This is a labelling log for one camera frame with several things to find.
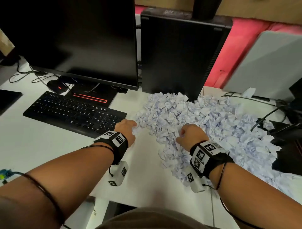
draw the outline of computer tower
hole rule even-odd
[[[232,28],[230,17],[192,19],[187,11],[147,8],[141,13],[142,90],[197,99]]]

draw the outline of desk surface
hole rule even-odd
[[[0,169],[27,172],[92,142],[89,137],[22,115],[36,99],[48,90],[41,82],[31,83],[33,79],[35,79],[35,75],[30,74],[18,83],[12,84],[7,81],[0,86],[0,89],[23,93],[23,96],[0,116],[0,130],[2,131]],[[217,88],[204,87],[203,89],[205,95],[222,96],[224,93]],[[142,108],[147,96],[148,94],[142,92],[141,89],[129,90],[126,94],[118,93],[110,108],[126,112],[127,118],[131,119]],[[232,101],[243,103],[246,113],[255,114],[259,118],[274,109],[273,106],[241,98],[232,98]],[[283,117],[284,114],[277,111],[268,119],[280,121]],[[129,171],[123,184],[119,187],[110,186],[107,183],[106,174],[91,195],[135,207],[168,208],[182,212],[210,226],[215,224],[219,228],[235,228],[235,221],[223,209],[219,199],[215,195],[211,195],[210,190],[194,194],[190,187],[184,187],[179,180],[173,177],[171,171],[161,168],[158,151],[162,149],[163,145],[158,144],[156,137],[149,135],[148,129],[145,128],[123,158],[129,165]],[[301,184],[294,186],[293,189],[298,191],[299,187],[302,187]]]

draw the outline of wristband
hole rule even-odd
[[[121,161],[128,149],[127,138],[122,133],[116,131],[107,131],[94,141],[94,143],[97,142],[104,142],[112,147],[114,155],[113,165],[117,165]]]
[[[192,156],[190,164],[193,166],[199,177],[209,178],[210,172],[217,166],[224,163],[234,163],[229,156],[229,151],[222,148],[213,141],[202,141],[190,149]]]

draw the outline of forearm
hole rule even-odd
[[[28,174],[47,189],[62,209],[65,218],[68,218],[90,194],[113,159],[113,153],[109,149],[90,147],[58,157],[29,171]],[[24,177],[1,187],[0,196],[15,200],[20,205],[30,203],[33,212],[52,212],[44,215],[52,218],[56,216],[51,202]]]
[[[210,173],[214,187],[222,168]],[[302,205],[236,164],[226,165],[218,193],[227,209],[245,222],[265,229],[301,228]]]

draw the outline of computer monitor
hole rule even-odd
[[[4,3],[0,28],[36,70],[137,90],[134,0]]]

